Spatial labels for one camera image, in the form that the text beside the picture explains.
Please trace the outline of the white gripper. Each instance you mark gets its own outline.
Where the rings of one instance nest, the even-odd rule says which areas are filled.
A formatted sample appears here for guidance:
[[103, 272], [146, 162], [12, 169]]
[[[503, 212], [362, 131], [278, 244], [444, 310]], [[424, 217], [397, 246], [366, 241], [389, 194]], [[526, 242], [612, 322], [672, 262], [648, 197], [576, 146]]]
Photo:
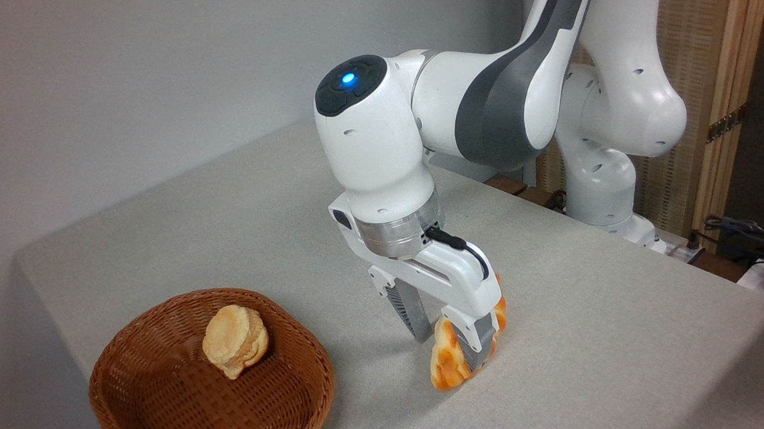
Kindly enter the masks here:
[[424, 343], [434, 333], [419, 289], [446, 304], [442, 315], [453, 326], [470, 372], [477, 372], [488, 360], [498, 330], [492, 310], [502, 293], [493, 269], [489, 268], [490, 275], [484, 278], [482, 264], [472, 254], [437, 241], [407, 260], [384, 258], [369, 251], [359, 237], [346, 194], [331, 202], [328, 209], [332, 219], [337, 218], [335, 211], [345, 214], [351, 228], [338, 222], [342, 237], [358, 257], [375, 265], [368, 270], [374, 288], [391, 303], [414, 339]]

